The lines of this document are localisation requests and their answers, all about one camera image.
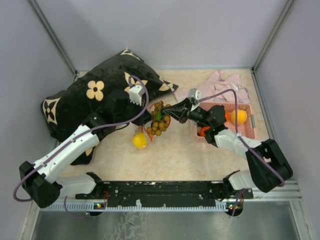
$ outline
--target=bunch of grapes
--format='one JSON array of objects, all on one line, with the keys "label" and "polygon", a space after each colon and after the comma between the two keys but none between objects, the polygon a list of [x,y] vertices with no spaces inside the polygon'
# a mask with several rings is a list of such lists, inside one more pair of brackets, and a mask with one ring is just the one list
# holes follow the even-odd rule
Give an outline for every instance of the bunch of grapes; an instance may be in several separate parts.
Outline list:
[{"label": "bunch of grapes", "polygon": [[159,101],[156,104],[154,104],[154,110],[152,111],[153,120],[151,126],[147,128],[147,131],[151,135],[160,136],[162,132],[165,132],[167,130],[170,123],[170,116],[165,114],[160,121],[157,120],[156,116],[161,109],[170,106],[170,104],[164,106],[163,101]]}]

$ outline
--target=metal frame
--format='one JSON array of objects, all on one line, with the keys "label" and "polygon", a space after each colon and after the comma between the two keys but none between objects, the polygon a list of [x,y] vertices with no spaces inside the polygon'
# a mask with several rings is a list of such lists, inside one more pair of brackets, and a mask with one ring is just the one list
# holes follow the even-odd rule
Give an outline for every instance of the metal frame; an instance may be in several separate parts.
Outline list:
[{"label": "metal frame", "polygon": [[[39,21],[41,22],[44,29],[48,33],[50,39],[52,40],[52,43],[55,45],[57,51],[60,53],[62,59],[68,66],[69,70],[74,74],[73,81],[75,82],[79,77],[79,73],[75,68],[75,66],[73,65],[71,58],[67,54],[67,51],[64,49],[63,45],[60,43],[57,35],[55,34],[54,30],[49,24],[47,18],[45,17],[37,1],[36,0],[27,0],[27,1],[30,3],[30,6],[34,10],[36,16],[38,17]],[[270,116],[270,112],[268,110],[267,103],[264,98],[264,93],[256,73],[264,57],[266,56],[268,50],[270,49],[280,27],[282,26],[284,20],[286,19],[292,7],[294,6],[294,2],[295,0],[288,0],[286,2],[281,15],[279,16],[273,30],[270,33],[270,36],[268,37],[264,47],[262,48],[262,51],[259,57],[257,58],[254,66],[251,69],[253,83],[258,95],[258,99],[259,99],[260,107],[262,109],[262,113],[265,119],[267,131],[269,135],[275,140],[277,140],[276,132],[274,130],[272,118]],[[308,211],[303,202],[297,181],[295,180],[287,181],[285,187],[277,187],[268,194],[265,194],[256,188],[253,188],[252,191],[254,193],[254,198],[246,199],[246,201],[286,201],[286,202],[289,201],[291,210],[292,210],[292,215],[295,220],[300,238],[303,240],[317,239],[315,230],[309,218]],[[226,199],[224,201],[232,202],[234,201],[234,199]],[[85,201],[85,200],[77,200],[75,203],[77,205],[83,205],[87,202],[88,201]],[[18,237],[19,240],[28,240],[32,238],[39,211],[40,211],[39,207],[34,202],[29,203],[27,212],[25,215],[25,219],[23,222],[23,228],[21,229],[20,235]]]}]

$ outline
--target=pink basket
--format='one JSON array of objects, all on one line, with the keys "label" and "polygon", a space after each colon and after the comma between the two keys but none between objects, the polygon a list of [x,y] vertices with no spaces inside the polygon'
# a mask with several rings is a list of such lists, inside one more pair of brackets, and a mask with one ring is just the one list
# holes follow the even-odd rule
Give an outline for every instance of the pink basket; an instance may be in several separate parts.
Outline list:
[{"label": "pink basket", "polygon": [[[235,109],[234,103],[228,103],[228,102],[201,102],[200,103],[200,107],[207,111],[215,105],[224,106],[224,110],[226,110],[230,115],[231,115],[231,112]],[[248,118],[245,121],[245,123],[238,126],[239,132],[243,136],[246,136],[247,138],[257,139],[256,124],[255,124],[255,119],[254,119],[251,104],[238,103],[238,109],[245,110],[246,114],[248,115]],[[230,120],[224,123],[224,125],[230,130],[232,130],[234,133],[236,132],[236,127]],[[207,141],[205,137],[198,135],[200,129],[201,129],[200,127],[195,125],[195,139],[198,143],[206,143]]]}]

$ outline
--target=floor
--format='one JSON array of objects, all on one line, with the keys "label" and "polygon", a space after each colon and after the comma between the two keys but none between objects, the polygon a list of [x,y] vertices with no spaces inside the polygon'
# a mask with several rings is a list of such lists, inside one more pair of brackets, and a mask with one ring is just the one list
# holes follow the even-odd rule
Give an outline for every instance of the floor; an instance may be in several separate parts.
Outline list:
[{"label": "floor", "polygon": [[[177,91],[188,91],[196,88],[215,71],[203,69],[157,72],[164,80],[178,84]],[[226,69],[224,72],[223,79],[240,74],[241,84],[248,89],[251,99],[257,138],[262,141],[268,139],[250,70]],[[162,99],[166,104],[177,102],[173,94]],[[233,171],[248,168],[247,161],[234,153],[196,142],[192,122],[180,124],[173,120],[168,130],[144,149],[136,149],[132,145],[136,128],[130,124],[124,130],[108,135],[95,149],[89,165],[69,166],[62,176],[94,172],[105,181],[210,181],[221,180]]]},{"label": "floor", "polygon": [[246,202],[224,212],[105,212],[76,219],[40,212],[33,240],[298,240],[289,202]]}]

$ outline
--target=lemon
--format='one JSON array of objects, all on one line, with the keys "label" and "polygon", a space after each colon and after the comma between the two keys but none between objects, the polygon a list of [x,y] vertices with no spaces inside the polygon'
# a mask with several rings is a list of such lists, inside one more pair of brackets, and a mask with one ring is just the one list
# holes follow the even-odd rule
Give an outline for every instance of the lemon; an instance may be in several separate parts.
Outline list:
[{"label": "lemon", "polygon": [[[245,110],[238,109],[238,126],[244,124],[247,121],[248,115]],[[230,116],[231,122],[236,125],[236,110],[233,110]]]},{"label": "lemon", "polygon": [[136,135],[134,135],[134,137],[132,138],[132,143],[138,149],[142,149],[148,144],[143,132],[138,132]]}]

